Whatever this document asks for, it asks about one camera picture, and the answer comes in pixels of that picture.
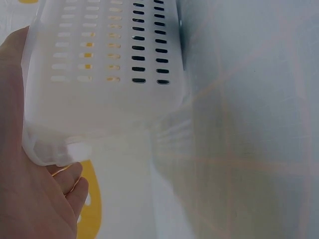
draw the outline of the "yellow shape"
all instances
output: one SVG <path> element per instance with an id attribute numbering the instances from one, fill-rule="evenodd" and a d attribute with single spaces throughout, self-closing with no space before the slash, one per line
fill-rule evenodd
<path id="1" fill-rule="evenodd" d="M 85 58 L 91 58 L 93 56 L 92 53 L 84 53 Z"/>
<path id="2" fill-rule="evenodd" d="M 110 38 L 121 38 L 121 35 L 116 34 L 116 33 L 109 33 Z"/>
<path id="3" fill-rule="evenodd" d="M 82 176 L 89 181 L 91 204 L 84 205 L 82 209 L 77 239 L 94 239 L 99 232 L 102 221 L 101 194 L 91 161 L 87 160 L 81 164 L 83 166 Z"/>
<path id="4" fill-rule="evenodd" d="M 112 53 L 108 54 L 108 57 L 112 58 L 112 59 L 120 59 L 121 58 L 121 56 L 119 54 L 112 54 Z"/>
<path id="5" fill-rule="evenodd" d="M 106 78 L 107 81 L 120 81 L 120 77 L 115 77 L 115 76 L 112 76 L 112 77 L 108 77 Z"/>
<path id="6" fill-rule="evenodd" d="M 29 3 L 36 3 L 38 2 L 38 0 L 19 0 L 19 2 L 29 4 Z"/>
<path id="7" fill-rule="evenodd" d="M 109 65 L 109 69 L 110 70 L 119 70 L 120 69 L 120 66 L 117 66 L 117 65 Z"/>
<path id="8" fill-rule="evenodd" d="M 121 45 L 120 44 L 116 44 L 116 43 L 109 43 L 108 46 L 110 48 L 121 48 Z"/>

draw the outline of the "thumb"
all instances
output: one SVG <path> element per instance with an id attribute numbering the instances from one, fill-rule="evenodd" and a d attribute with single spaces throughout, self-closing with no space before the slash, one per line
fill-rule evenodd
<path id="1" fill-rule="evenodd" d="M 11 33 L 0 46 L 0 61 L 21 64 L 24 44 L 29 27 Z"/>

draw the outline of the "slotted ventilation hole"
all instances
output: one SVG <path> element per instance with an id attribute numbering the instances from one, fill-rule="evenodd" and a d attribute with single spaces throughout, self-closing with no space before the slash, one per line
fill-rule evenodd
<path id="1" fill-rule="evenodd" d="M 60 23 L 59 27 L 71 27 L 72 24 L 71 23 Z"/>
<path id="2" fill-rule="evenodd" d="M 154 24 L 155 24 L 156 26 L 165 26 L 165 23 L 159 22 L 159 21 L 154 22 Z"/>
<path id="3" fill-rule="evenodd" d="M 79 82 L 91 82 L 92 81 L 91 76 L 78 76 L 77 79 Z"/>
<path id="4" fill-rule="evenodd" d="M 63 19 L 70 19 L 70 18 L 74 18 L 75 15 L 74 14 L 65 14 L 65 15 L 62 15 L 61 18 Z"/>
<path id="5" fill-rule="evenodd" d="M 116 44 L 116 43 L 109 43 L 108 47 L 110 47 L 110 48 L 121 48 L 121 45 L 120 44 Z"/>
<path id="6" fill-rule="evenodd" d="M 135 2 L 133 3 L 133 6 L 144 7 L 144 4 Z"/>
<path id="7" fill-rule="evenodd" d="M 75 10 L 76 7 L 75 6 L 66 6 L 63 10 L 65 11 L 71 11 L 71 10 Z"/>
<path id="8" fill-rule="evenodd" d="M 110 20 L 122 20 L 121 16 L 108 16 L 108 19 Z"/>
<path id="9" fill-rule="evenodd" d="M 158 17 L 158 18 L 165 18 L 165 16 L 164 16 L 164 15 L 162 15 L 162 14 L 154 14 L 154 17 Z"/>
<path id="10" fill-rule="evenodd" d="M 109 33 L 109 37 L 110 38 L 121 38 L 121 35 L 119 35 L 117 33 Z"/>
<path id="11" fill-rule="evenodd" d="M 145 67 L 132 67 L 132 71 L 144 72 L 145 71 Z"/>
<path id="12" fill-rule="evenodd" d="M 52 69 L 53 70 L 65 70 L 66 64 L 53 64 Z"/>
<path id="13" fill-rule="evenodd" d="M 139 18 L 132 18 L 132 21 L 134 21 L 134 22 L 140 22 L 140 23 L 145 22 L 143 19 L 139 19 Z"/>
<path id="14" fill-rule="evenodd" d="M 109 24 L 108 27 L 109 28 L 116 28 L 116 29 L 121 29 L 122 28 L 122 26 L 118 25 L 118 24 Z"/>
<path id="15" fill-rule="evenodd" d="M 70 45 L 69 42 L 57 42 L 55 47 L 68 47 Z"/>
<path id="16" fill-rule="evenodd" d="M 168 63 L 168 60 L 167 60 L 167 59 L 163 59 L 163 58 L 156 58 L 156 62 L 159 62 L 159 63 Z"/>
<path id="17" fill-rule="evenodd" d="M 169 70 L 167 70 L 167 69 L 156 69 L 156 72 L 162 73 L 162 74 L 168 74 Z"/>
<path id="18" fill-rule="evenodd" d="M 132 36 L 132 38 L 137 41 L 145 41 L 145 37 L 143 36 Z"/>
<path id="19" fill-rule="evenodd" d="M 97 11 L 99 10 L 100 8 L 98 6 L 87 6 L 86 9 L 88 11 Z"/>
<path id="20" fill-rule="evenodd" d="M 154 32 L 155 32 L 156 34 L 166 35 L 166 31 L 155 30 Z"/>
<path id="21" fill-rule="evenodd" d="M 84 27 L 96 27 L 97 24 L 96 23 L 84 23 L 83 26 Z"/>
<path id="22" fill-rule="evenodd" d="M 91 64 L 79 64 L 78 69 L 80 70 L 90 70 L 93 68 L 93 65 Z"/>
<path id="23" fill-rule="evenodd" d="M 134 14 L 138 14 L 138 15 L 144 15 L 145 13 L 143 11 L 133 11 Z"/>
<path id="24" fill-rule="evenodd" d="M 132 81 L 137 84 L 144 84 L 146 82 L 144 78 L 132 78 Z"/>
<path id="25" fill-rule="evenodd" d="M 65 82 L 66 77 L 65 76 L 51 76 L 51 81 L 53 82 Z"/>
<path id="26" fill-rule="evenodd" d="M 110 11 L 113 11 L 113 12 L 122 12 L 123 10 L 122 10 L 121 8 L 111 7 L 111 8 L 110 8 Z"/>
<path id="27" fill-rule="evenodd" d="M 106 78 L 106 80 L 113 81 L 113 82 L 119 82 L 121 79 L 120 79 L 120 77 L 110 76 L 110 77 Z"/>
<path id="28" fill-rule="evenodd" d="M 143 46 L 132 46 L 132 49 L 133 50 L 138 50 L 138 51 L 144 51 L 145 47 L 143 47 Z"/>
<path id="29" fill-rule="evenodd" d="M 71 36 L 70 32 L 59 32 L 58 37 L 69 37 Z"/>
<path id="30" fill-rule="evenodd" d="M 162 39 L 155 39 L 155 42 L 161 43 L 161 44 L 167 44 L 167 41 L 162 40 Z"/>
<path id="31" fill-rule="evenodd" d="M 66 58 L 68 56 L 68 53 L 66 52 L 57 52 L 53 54 L 54 58 Z"/>
<path id="32" fill-rule="evenodd" d="M 135 30 L 135 31 L 145 31 L 144 27 L 133 26 L 132 29 Z"/>
<path id="33" fill-rule="evenodd" d="M 111 3 L 113 3 L 113 4 L 123 4 L 122 1 L 118 1 L 118 0 L 111 0 Z"/>
<path id="34" fill-rule="evenodd" d="M 155 6 L 154 9 L 155 9 L 155 10 L 158 10 L 158 11 L 164 11 L 164 10 L 165 10 L 164 8 L 159 7 L 159 6 Z"/>
<path id="35" fill-rule="evenodd" d="M 95 33 L 94 32 L 82 32 L 81 33 L 81 36 L 85 36 L 85 37 L 88 37 L 88 36 L 95 36 Z"/>
<path id="36" fill-rule="evenodd" d="M 84 18 L 86 19 L 97 19 L 99 16 L 95 15 L 95 14 L 86 14 L 84 16 Z"/>
<path id="37" fill-rule="evenodd" d="M 132 59 L 135 61 L 145 61 L 144 56 L 132 56 Z"/>
<path id="38" fill-rule="evenodd" d="M 166 49 L 160 49 L 160 48 L 156 48 L 155 51 L 158 53 L 167 53 L 168 52 Z"/>
<path id="39" fill-rule="evenodd" d="M 157 80 L 157 83 L 159 85 L 168 85 L 169 84 L 169 81 L 168 80 Z"/>

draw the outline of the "translucent plastic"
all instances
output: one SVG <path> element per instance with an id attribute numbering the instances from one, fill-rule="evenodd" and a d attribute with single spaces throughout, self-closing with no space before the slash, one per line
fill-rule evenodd
<path id="1" fill-rule="evenodd" d="M 86 159 L 90 139 L 176 110 L 184 79 L 176 5 L 44 0 L 22 60 L 23 147 L 39 165 Z"/>

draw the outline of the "oval slot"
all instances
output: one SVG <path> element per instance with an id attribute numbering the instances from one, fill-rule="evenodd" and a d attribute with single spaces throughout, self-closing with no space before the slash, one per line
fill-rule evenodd
<path id="1" fill-rule="evenodd" d="M 168 60 L 167 60 L 167 59 L 163 59 L 163 58 L 156 58 L 156 62 L 159 62 L 159 63 L 168 63 Z"/>
<path id="2" fill-rule="evenodd" d="M 137 26 L 133 26 L 132 29 L 135 30 L 135 31 L 145 31 L 145 28 L 137 27 Z"/>
<path id="3" fill-rule="evenodd" d="M 52 69 L 53 70 L 65 70 L 66 64 L 53 64 Z"/>
<path id="4" fill-rule="evenodd" d="M 145 37 L 143 36 L 132 36 L 132 38 L 137 41 L 145 41 Z"/>
<path id="5" fill-rule="evenodd" d="M 156 72 L 161 73 L 161 74 L 168 74 L 169 70 L 167 70 L 167 69 L 156 69 Z"/>
<path id="6" fill-rule="evenodd" d="M 92 77 L 91 76 L 78 76 L 79 82 L 91 82 Z"/>
<path id="7" fill-rule="evenodd" d="M 144 56 L 132 56 L 132 59 L 135 61 L 145 61 Z"/>
<path id="8" fill-rule="evenodd" d="M 166 44 L 167 43 L 167 41 L 162 40 L 162 39 L 155 39 L 155 42 L 161 43 L 161 44 Z"/>
<path id="9" fill-rule="evenodd" d="M 139 19 L 139 18 L 132 18 L 132 21 L 134 21 L 134 22 L 140 22 L 140 23 L 145 22 L 143 19 Z"/>
<path id="10" fill-rule="evenodd" d="M 106 78 L 106 80 L 107 81 L 119 82 L 120 81 L 120 77 L 110 76 L 110 77 Z"/>
<path id="11" fill-rule="evenodd" d="M 97 11 L 99 10 L 100 8 L 98 6 L 87 6 L 86 9 L 88 11 Z"/>
<path id="12" fill-rule="evenodd" d="M 144 78 L 132 78 L 132 81 L 137 84 L 143 84 L 146 82 Z"/>
<path id="13" fill-rule="evenodd" d="M 65 76 L 51 76 L 51 81 L 53 82 L 65 82 L 66 77 Z"/>
<path id="14" fill-rule="evenodd" d="M 159 7 L 159 6 L 155 6 L 154 9 L 155 9 L 155 10 L 158 10 L 158 11 L 164 11 L 164 10 L 165 10 L 164 8 Z"/>
<path id="15" fill-rule="evenodd" d="M 132 67 L 132 71 L 144 72 L 145 71 L 145 67 Z"/>
<path id="16" fill-rule="evenodd" d="M 123 4 L 122 1 L 118 1 L 118 0 L 111 0 L 111 3 L 113 3 L 113 4 Z"/>
<path id="17" fill-rule="evenodd" d="M 71 10 L 75 10 L 76 6 L 66 6 L 63 10 L 65 11 L 71 11 Z"/>
<path id="18" fill-rule="evenodd" d="M 54 58 L 66 58 L 68 56 L 68 53 L 66 52 L 57 52 L 53 54 Z"/>
<path id="19" fill-rule="evenodd" d="M 72 24 L 71 23 L 60 23 L 59 27 L 71 27 Z"/>
<path id="20" fill-rule="evenodd" d="M 109 43 L 108 47 L 110 47 L 110 48 L 121 48 L 121 45 L 120 44 L 116 44 L 116 43 Z"/>
<path id="21" fill-rule="evenodd" d="M 137 14 L 137 15 L 144 15 L 144 12 L 143 12 L 143 11 L 136 11 L 136 10 L 134 10 L 133 13 L 134 13 L 134 14 Z"/>
<path id="22" fill-rule="evenodd" d="M 156 48 L 155 51 L 158 53 L 167 53 L 168 52 L 166 49 L 160 49 L 160 48 Z"/>
<path id="23" fill-rule="evenodd" d="M 165 16 L 164 16 L 164 15 L 162 15 L 162 14 L 154 14 L 154 17 L 158 17 L 158 18 L 165 18 Z"/>
<path id="24" fill-rule="evenodd" d="M 157 80 L 157 83 L 159 85 L 169 85 L 169 81 L 168 80 Z"/>
<path id="25" fill-rule="evenodd" d="M 144 4 L 135 2 L 133 3 L 133 6 L 144 7 Z"/>
<path id="26" fill-rule="evenodd" d="M 113 54 L 113 53 L 109 53 L 108 57 L 111 59 L 120 59 L 121 56 L 119 54 Z"/>
<path id="27" fill-rule="evenodd" d="M 84 23 L 83 26 L 84 27 L 96 27 L 97 24 L 96 23 Z"/>
<path id="28" fill-rule="evenodd" d="M 155 30 L 154 32 L 155 32 L 156 34 L 166 35 L 166 31 Z"/>
<path id="29" fill-rule="evenodd" d="M 59 32 L 58 37 L 69 37 L 71 36 L 70 32 Z"/>
<path id="30" fill-rule="evenodd" d="M 121 38 L 121 35 L 116 34 L 116 33 L 109 33 L 110 38 Z"/>
<path id="31" fill-rule="evenodd" d="M 159 21 L 154 22 L 154 24 L 155 24 L 156 26 L 165 26 L 165 23 L 159 22 Z"/>
<path id="32" fill-rule="evenodd" d="M 122 20 L 121 16 L 108 16 L 108 19 L 110 20 Z"/>
<path id="33" fill-rule="evenodd" d="M 92 14 L 87 14 L 87 15 L 84 16 L 84 18 L 86 18 L 86 19 L 97 19 L 98 16 L 97 15 L 92 15 Z"/>
<path id="34" fill-rule="evenodd" d="M 123 10 L 120 9 L 120 8 L 117 8 L 117 7 L 111 7 L 111 8 L 110 8 L 110 11 L 113 11 L 113 12 L 122 12 Z"/>
<path id="35" fill-rule="evenodd" d="M 109 28 L 116 28 L 116 29 L 121 29 L 122 28 L 122 26 L 118 25 L 118 24 L 109 24 L 108 27 Z"/>
<path id="36" fill-rule="evenodd" d="M 82 32 L 82 33 L 81 33 L 81 36 L 85 36 L 85 37 L 95 36 L 95 33 L 94 33 L 94 32 Z"/>
<path id="37" fill-rule="evenodd" d="M 145 47 L 143 47 L 143 46 L 132 46 L 132 49 L 133 50 L 137 50 L 137 51 L 144 51 Z"/>

